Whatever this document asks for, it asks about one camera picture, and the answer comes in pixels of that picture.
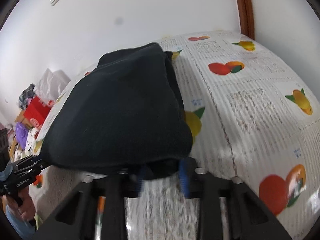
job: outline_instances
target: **green leaf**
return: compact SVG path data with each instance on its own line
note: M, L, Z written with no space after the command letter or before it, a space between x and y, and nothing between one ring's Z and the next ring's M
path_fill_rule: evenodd
M196 111L193 111L193 113L196 114L196 116L198 116L201 119L201 117L202 117L202 115L204 113L204 107L201 107Z
M237 73L239 72L240 70L242 69L242 67L239 65L239 66L235 66L230 73Z
M293 95L291 95L291 96L285 96L285 98L287 98L287 99L289 99L290 101L292 101L292 102L296 102L296 100L294 99L294 97L293 97Z
M302 184L303 184L303 179L299 179L299 180L297 181L297 185L296 185L294 191L293 191L292 194L291 194L291 197L290 197L290 199L289 199L289 201L288 201L287 207L292 207L293 204L297 201L298 197L300 196L300 190L301 190L301 188L302 188ZM295 192L298 192L299 195L293 197Z

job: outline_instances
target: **fruit print tablecloth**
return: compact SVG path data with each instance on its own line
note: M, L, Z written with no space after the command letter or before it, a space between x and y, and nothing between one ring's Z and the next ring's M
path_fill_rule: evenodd
M194 139L191 156L216 176L243 178L292 238L303 239L320 211L320 105L313 93L279 57L239 33L157 42L176 52L173 66ZM68 84L37 140L92 68ZM148 181L139 199L127 200L129 239L196 239L198 200L183 198L178 184L177 175ZM226 226L225 209L222 215ZM225 239L228 234L225 227Z

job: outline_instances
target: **red bag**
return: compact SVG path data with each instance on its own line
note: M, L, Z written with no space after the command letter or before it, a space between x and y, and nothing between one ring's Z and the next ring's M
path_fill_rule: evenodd
M44 120L47 118L50 110L50 107L41 101L39 97L35 96L23 115L32 123L32 125L40 128L43 125Z

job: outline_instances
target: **black cloth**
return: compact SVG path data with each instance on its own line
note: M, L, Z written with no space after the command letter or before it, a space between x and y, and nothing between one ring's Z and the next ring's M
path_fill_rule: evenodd
M172 167L172 160L187 157L192 135L171 56L157 43L103 55L53 121L42 158L111 174L145 163L161 163L153 166L159 171L166 160Z

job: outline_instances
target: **yellow fruit print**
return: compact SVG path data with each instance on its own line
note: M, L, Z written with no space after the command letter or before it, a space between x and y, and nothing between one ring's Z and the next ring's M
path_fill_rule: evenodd
M241 46L247 51L254 51L256 49L252 41L239 41L239 42L233 42L232 44Z
M293 90L292 95L285 96L285 97L290 101L294 102L295 104L297 104L300 107L300 109L303 112L305 112L307 115L313 114L312 107L303 89L301 89L301 91L295 89Z
M193 143L195 142L196 136L201 131L202 123L200 119L203 113L204 113L204 107L201 107L198 110L193 112L185 111L186 123L191 130Z
M171 60L176 59L177 56L179 56L181 52L182 52L182 49L179 50L179 51L173 51L173 52L172 52L172 56L171 56Z

